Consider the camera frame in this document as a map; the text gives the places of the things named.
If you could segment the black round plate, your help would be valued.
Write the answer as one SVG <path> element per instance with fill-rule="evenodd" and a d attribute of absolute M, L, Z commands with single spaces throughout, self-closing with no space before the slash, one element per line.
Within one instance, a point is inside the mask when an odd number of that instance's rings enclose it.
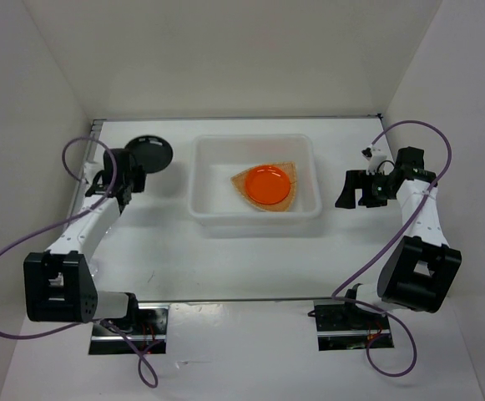
<path fill-rule="evenodd" d="M 125 145 L 141 165 L 147 175 L 155 174 L 169 166 L 174 151 L 170 143 L 155 135 L 142 135 L 136 137 Z"/>

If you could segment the orange plastic plate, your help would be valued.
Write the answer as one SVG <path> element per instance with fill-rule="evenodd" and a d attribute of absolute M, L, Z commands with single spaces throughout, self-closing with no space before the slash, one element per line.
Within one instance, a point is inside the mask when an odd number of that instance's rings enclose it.
<path fill-rule="evenodd" d="M 244 190 L 249 198 L 258 204 L 276 205 L 290 194 L 290 178 L 279 167 L 259 165 L 247 173 Z"/>

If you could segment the woven triangular basket tray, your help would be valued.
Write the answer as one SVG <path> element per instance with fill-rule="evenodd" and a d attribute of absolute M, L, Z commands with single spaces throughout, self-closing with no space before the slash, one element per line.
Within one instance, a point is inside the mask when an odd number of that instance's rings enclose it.
<path fill-rule="evenodd" d="M 261 205 L 251 200 L 249 196 L 245 193 L 244 179 L 247 173 L 250 171 L 250 169 L 254 168 L 255 166 L 247 170 L 244 170 L 237 175 L 232 176 L 230 178 L 231 184 L 234 186 L 235 190 L 242 197 L 242 199 L 246 201 L 250 206 L 256 208 L 257 210 L 265 211 L 265 212 L 287 212 L 290 209 L 290 207 L 293 205 L 294 200 L 296 199 L 296 192 L 297 192 L 296 164 L 294 162 L 289 161 L 289 162 L 280 162 L 280 163 L 267 164 L 267 165 L 274 165 L 276 167 L 281 168 L 283 171 L 286 172 L 286 174 L 290 178 L 290 183 L 291 183 L 290 194 L 280 203 L 276 205 L 271 205 L 271 206 Z"/>

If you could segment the clear plastic bin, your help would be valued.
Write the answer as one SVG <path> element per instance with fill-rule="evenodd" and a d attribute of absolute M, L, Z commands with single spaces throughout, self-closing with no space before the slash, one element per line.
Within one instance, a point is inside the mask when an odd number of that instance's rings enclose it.
<path fill-rule="evenodd" d="M 300 134 L 200 136 L 187 201 L 211 237 L 316 236 L 322 201 L 312 142 Z"/>

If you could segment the clear glass cup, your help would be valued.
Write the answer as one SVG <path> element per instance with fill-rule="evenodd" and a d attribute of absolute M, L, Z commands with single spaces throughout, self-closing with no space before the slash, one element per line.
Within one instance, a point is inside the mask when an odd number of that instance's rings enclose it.
<path fill-rule="evenodd" d="M 95 280 L 99 275 L 99 269 L 102 266 L 102 262 L 97 257 L 89 258 L 86 262 L 89 274 Z"/>

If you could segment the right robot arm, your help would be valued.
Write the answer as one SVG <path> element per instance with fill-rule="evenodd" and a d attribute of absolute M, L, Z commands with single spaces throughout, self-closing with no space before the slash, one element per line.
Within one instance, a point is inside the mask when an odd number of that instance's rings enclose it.
<path fill-rule="evenodd" d="M 404 230 L 381 269 L 377 282 L 352 286 L 341 307 L 341 319 L 350 328 L 361 327 L 370 312 L 403 308 L 434 313 L 441 307 L 462 263 L 442 232 L 437 212 L 436 174 L 424 167 L 424 152 L 402 148 L 386 173 L 386 155 L 371 145 L 362 151 L 364 170 L 348 170 L 337 208 L 377 208 L 397 201 Z"/>

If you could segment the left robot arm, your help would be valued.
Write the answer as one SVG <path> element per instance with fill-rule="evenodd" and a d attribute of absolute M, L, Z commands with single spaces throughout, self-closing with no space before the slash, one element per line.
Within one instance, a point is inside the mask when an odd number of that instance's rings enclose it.
<path fill-rule="evenodd" d="M 97 289 L 89 263 L 132 194 L 144 190 L 145 178 L 143 166 L 130 150 L 104 152 L 103 169 L 84 193 L 80 217 L 46 251 L 32 252 L 24 260 L 30 320 L 84 323 L 111 319 L 125 334 L 139 328 L 141 313 L 135 295 Z"/>

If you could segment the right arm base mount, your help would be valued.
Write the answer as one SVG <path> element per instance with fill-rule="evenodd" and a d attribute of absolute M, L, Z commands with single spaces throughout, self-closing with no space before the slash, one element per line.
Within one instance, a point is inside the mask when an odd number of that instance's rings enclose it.
<path fill-rule="evenodd" d="M 307 313 L 316 325 L 319 351 L 393 348 L 387 317 L 342 302 L 318 301 Z"/>

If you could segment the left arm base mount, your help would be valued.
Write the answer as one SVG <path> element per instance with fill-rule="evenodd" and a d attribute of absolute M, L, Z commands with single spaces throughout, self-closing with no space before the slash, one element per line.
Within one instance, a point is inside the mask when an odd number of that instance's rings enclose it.
<path fill-rule="evenodd" d="M 119 319 L 113 324 L 140 351 L 166 354 L 169 305 L 145 302 L 139 304 L 135 320 Z M 94 356 L 133 354 L 132 348 L 112 328 L 94 324 L 88 354 Z"/>

